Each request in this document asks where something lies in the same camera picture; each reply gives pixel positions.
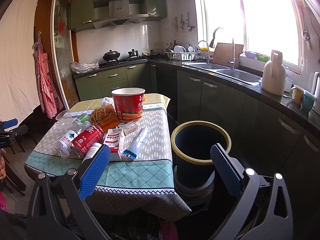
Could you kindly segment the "clear water bottle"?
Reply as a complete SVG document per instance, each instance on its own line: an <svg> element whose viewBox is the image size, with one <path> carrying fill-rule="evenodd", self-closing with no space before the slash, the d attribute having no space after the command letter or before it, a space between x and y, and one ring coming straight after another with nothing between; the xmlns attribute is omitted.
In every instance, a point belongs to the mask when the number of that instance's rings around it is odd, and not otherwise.
<svg viewBox="0 0 320 240"><path fill-rule="evenodd" d="M85 121L83 124L74 122L70 126L64 135L56 142L55 149L57 154L62 158L67 158L71 153L71 142L86 128L91 126L89 121Z"/></svg>

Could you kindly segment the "red cola can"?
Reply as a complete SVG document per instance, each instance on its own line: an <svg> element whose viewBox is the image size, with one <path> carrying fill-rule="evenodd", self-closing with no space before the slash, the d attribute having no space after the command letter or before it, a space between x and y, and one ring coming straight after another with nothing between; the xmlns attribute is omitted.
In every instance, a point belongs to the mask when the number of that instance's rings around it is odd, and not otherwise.
<svg viewBox="0 0 320 240"><path fill-rule="evenodd" d="M96 142L101 143L103 137L103 129L98 125L91 125L72 140L71 149L79 158L83 159L89 148Z"/></svg>

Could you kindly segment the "red white milk carton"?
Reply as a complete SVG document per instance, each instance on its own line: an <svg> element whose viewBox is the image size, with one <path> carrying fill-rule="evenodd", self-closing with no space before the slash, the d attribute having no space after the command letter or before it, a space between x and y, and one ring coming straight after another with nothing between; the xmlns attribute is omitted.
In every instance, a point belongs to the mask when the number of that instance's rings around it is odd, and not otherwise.
<svg viewBox="0 0 320 240"><path fill-rule="evenodd" d="M124 135L121 128L108 129L103 144L110 149L110 161L122 161L121 150L123 150Z"/></svg>

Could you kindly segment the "toothpaste tube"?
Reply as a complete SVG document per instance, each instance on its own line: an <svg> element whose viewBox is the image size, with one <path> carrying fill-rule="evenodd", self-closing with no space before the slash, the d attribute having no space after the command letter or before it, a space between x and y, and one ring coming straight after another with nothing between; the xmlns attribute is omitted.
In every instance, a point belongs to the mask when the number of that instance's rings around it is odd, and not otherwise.
<svg viewBox="0 0 320 240"><path fill-rule="evenodd" d="M131 160L135 160L138 157L140 149L142 148L149 133L150 129L148 127L141 128L133 143L124 150L123 155Z"/></svg>

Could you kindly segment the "clear plastic cup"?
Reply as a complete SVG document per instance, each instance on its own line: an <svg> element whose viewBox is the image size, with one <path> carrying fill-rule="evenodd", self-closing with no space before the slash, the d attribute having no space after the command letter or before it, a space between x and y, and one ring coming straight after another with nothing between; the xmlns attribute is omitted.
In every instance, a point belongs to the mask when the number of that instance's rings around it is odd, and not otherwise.
<svg viewBox="0 0 320 240"><path fill-rule="evenodd" d="M62 129L68 130L73 125L73 118L70 110L64 110L56 116L56 121Z"/></svg>

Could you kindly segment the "orange candy bag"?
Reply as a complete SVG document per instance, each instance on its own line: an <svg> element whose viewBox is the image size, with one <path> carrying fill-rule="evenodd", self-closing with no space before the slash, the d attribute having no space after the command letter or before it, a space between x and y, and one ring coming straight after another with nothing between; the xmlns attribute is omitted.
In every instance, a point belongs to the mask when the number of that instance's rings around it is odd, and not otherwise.
<svg viewBox="0 0 320 240"><path fill-rule="evenodd" d="M111 104L94 110L90 114L91 124L98 125L104 133L120 124Z"/></svg>

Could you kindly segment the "red instant noodle cup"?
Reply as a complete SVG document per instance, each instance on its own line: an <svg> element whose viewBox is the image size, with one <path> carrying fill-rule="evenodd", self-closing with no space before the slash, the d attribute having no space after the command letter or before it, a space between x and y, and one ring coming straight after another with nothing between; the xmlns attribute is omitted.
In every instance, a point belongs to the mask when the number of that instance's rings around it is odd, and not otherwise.
<svg viewBox="0 0 320 240"><path fill-rule="evenodd" d="M112 91L115 111L121 121L135 121L143 115L145 89L119 88Z"/></svg>

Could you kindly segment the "green toothpick jar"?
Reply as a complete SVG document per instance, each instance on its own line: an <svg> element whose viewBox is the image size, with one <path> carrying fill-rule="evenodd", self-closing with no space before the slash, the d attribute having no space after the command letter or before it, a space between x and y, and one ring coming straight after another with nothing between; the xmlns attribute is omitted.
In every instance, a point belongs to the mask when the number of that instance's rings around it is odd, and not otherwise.
<svg viewBox="0 0 320 240"><path fill-rule="evenodd" d="M90 123L90 117L88 114L86 113L83 113L81 114L80 116L78 116L74 121L73 121L73 124L75 126L79 126L79 127L82 127L82 126L90 126L91 123Z"/></svg>

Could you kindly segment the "black yellow-rimmed trash bin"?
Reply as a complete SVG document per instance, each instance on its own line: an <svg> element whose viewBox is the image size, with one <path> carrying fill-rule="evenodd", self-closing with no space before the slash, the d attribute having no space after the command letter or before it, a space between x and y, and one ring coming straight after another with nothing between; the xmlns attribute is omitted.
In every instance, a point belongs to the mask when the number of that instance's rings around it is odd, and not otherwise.
<svg viewBox="0 0 320 240"><path fill-rule="evenodd" d="M214 171L210 156L213 145L220 144L226 153L231 150L229 134L207 121L189 121L176 127L171 135L171 148L176 155L177 177L186 187L201 187Z"/></svg>

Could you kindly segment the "green lower kitchen cabinets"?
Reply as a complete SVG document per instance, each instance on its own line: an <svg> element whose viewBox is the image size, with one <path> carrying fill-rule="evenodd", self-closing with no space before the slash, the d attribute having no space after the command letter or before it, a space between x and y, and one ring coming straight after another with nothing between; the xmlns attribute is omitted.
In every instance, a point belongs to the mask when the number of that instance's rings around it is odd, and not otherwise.
<svg viewBox="0 0 320 240"><path fill-rule="evenodd" d="M224 128L232 156L262 174L286 178L319 173L319 116L305 113L288 95L275 96L226 76L151 61L75 77L81 100L142 87L170 98L168 112L179 124L204 120Z"/></svg>

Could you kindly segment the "green kitchen cabinets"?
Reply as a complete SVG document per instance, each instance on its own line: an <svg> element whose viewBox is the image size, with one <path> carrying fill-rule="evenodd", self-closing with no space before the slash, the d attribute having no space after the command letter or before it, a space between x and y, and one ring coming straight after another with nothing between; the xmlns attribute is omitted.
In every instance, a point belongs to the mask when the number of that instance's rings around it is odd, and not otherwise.
<svg viewBox="0 0 320 240"><path fill-rule="evenodd" d="M71 0L70 29L80 32L166 17L166 0Z"/></svg>
<svg viewBox="0 0 320 240"><path fill-rule="evenodd" d="M168 112L179 124L204 120L224 128L232 156L262 174L286 178L319 173L319 116L305 113L288 95L275 96L226 76L151 61L75 77L81 100L142 87L170 98Z"/></svg>

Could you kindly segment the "green upper kitchen cabinets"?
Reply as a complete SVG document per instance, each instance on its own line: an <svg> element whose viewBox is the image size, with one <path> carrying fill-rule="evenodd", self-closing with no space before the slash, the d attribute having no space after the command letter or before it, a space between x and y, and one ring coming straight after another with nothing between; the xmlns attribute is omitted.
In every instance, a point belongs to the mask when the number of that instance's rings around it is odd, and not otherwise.
<svg viewBox="0 0 320 240"><path fill-rule="evenodd" d="M80 32L166 17L166 0L71 0L70 29Z"/></svg>

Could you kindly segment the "white hanging cloth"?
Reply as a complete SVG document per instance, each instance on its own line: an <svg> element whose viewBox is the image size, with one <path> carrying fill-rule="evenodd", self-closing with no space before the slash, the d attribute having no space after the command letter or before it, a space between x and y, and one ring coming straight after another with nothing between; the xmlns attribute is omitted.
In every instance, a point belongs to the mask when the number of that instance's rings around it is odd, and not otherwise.
<svg viewBox="0 0 320 240"><path fill-rule="evenodd" d="M37 0L13 0L1 18L1 120L22 122L40 105L33 57Z"/></svg>

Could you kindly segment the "patterned tablecloth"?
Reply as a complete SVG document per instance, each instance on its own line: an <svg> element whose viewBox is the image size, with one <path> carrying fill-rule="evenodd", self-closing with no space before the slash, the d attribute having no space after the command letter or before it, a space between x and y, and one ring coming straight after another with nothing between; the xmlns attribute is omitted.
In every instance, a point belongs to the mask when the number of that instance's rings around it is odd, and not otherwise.
<svg viewBox="0 0 320 240"><path fill-rule="evenodd" d="M141 208L164 220L176 221L191 209L175 192L172 152L167 120L170 98L162 94L146 94L143 116L133 121L138 129L122 134L119 161L110 161L91 196L89 208L98 213L123 215ZM71 153L61 158L55 145L64 130L56 122L40 140L24 163L30 178L41 172L48 176L63 175L78 168L82 160Z"/></svg>

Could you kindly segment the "red checked apron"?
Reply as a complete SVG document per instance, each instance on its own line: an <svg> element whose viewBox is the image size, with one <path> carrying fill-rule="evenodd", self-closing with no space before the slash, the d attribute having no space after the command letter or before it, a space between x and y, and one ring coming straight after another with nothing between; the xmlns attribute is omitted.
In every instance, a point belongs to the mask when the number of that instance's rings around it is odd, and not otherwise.
<svg viewBox="0 0 320 240"><path fill-rule="evenodd" d="M55 89L48 54L43 50L41 32L38 32L34 43L34 60L37 92L43 113L47 118L56 117L59 110L63 108L62 102Z"/></svg>

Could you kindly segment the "clear plastic bag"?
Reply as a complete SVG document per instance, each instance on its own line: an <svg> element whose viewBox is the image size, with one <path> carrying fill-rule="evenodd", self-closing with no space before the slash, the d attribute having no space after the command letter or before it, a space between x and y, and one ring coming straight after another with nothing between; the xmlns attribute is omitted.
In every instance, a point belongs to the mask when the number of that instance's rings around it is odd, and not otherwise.
<svg viewBox="0 0 320 240"><path fill-rule="evenodd" d="M75 74L84 74L96 70L99 68L99 62L95 61L93 63L78 63L72 62L71 63L71 70Z"/></svg>

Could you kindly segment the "yellow mug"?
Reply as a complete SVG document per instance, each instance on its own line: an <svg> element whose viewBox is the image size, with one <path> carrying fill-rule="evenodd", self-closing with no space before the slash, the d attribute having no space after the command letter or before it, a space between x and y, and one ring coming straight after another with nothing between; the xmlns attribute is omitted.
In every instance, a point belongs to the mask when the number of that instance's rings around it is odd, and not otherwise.
<svg viewBox="0 0 320 240"><path fill-rule="evenodd" d="M303 95L304 95L304 89L297 85L294 85L290 89L290 98L297 105L302 104Z"/></svg>

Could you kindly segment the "white kettle jug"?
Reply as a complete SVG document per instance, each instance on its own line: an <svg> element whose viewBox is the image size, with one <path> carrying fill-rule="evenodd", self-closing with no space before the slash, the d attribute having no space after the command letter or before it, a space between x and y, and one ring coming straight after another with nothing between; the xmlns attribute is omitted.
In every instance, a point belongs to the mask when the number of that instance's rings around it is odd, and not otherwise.
<svg viewBox="0 0 320 240"><path fill-rule="evenodd" d="M273 95L282 96L285 87L286 71L283 66L283 54L272 50L270 60L264 65L261 88Z"/></svg>

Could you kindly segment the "teal mug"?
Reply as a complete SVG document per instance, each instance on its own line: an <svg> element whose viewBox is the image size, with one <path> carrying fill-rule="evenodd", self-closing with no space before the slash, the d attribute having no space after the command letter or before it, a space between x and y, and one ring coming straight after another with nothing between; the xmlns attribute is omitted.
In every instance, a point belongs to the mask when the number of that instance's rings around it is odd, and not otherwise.
<svg viewBox="0 0 320 240"><path fill-rule="evenodd" d="M315 101L316 97L312 93L305 90L302 97L302 110L305 113L309 113L312 110Z"/></svg>

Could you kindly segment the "wooden cutting board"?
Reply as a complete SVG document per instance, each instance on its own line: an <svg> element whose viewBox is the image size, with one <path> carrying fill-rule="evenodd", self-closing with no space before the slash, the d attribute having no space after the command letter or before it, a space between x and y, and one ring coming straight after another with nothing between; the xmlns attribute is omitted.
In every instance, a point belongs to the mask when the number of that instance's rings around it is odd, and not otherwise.
<svg viewBox="0 0 320 240"><path fill-rule="evenodd" d="M232 48L231 43L218 42L213 53L213 62L230 67L231 65L228 62L233 58ZM235 68L238 68L240 64L239 55L242 54L243 50L243 44L235 44Z"/></svg>

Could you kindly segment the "white dish rack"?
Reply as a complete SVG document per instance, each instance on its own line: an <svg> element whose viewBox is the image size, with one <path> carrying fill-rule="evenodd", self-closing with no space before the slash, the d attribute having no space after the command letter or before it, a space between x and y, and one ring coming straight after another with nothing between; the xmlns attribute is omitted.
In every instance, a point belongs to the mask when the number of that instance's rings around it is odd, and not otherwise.
<svg viewBox="0 0 320 240"><path fill-rule="evenodd" d="M193 61L198 53L189 52L183 46L176 45L173 50L166 52L168 59L176 61Z"/></svg>

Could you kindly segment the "black wok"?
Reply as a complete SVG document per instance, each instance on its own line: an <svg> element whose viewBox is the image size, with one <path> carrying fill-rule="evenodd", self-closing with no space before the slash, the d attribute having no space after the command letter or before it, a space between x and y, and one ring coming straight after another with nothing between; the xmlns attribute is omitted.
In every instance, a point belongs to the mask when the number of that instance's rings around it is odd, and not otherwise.
<svg viewBox="0 0 320 240"><path fill-rule="evenodd" d="M103 55L103 60L105 60L105 61L113 61L113 60L117 60L119 57L120 57L120 52L110 49L108 52L106 52Z"/></svg>

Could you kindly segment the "small black pot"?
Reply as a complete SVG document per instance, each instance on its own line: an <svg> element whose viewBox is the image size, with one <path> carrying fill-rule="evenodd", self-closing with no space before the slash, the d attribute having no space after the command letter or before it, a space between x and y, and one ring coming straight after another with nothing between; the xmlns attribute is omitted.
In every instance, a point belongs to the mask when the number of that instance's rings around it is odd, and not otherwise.
<svg viewBox="0 0 320 240"><path fill-rule="evenodd" d="M128 56L129 56L129 58L138 57L139 56L139 52L136 49L131 49L131 51L128 52Z"/></svg>

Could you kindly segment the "steel range hood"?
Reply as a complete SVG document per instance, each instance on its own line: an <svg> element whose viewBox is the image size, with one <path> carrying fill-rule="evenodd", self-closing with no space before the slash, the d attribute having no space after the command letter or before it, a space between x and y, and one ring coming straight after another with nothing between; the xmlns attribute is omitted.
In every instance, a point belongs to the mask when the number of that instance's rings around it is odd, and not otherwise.
<svg viewBox="0 0 320 240"><path fill-rule="evenodd" d="M148 18L145 0L100 0L93 2L94 27L139 24Z"/></svg>

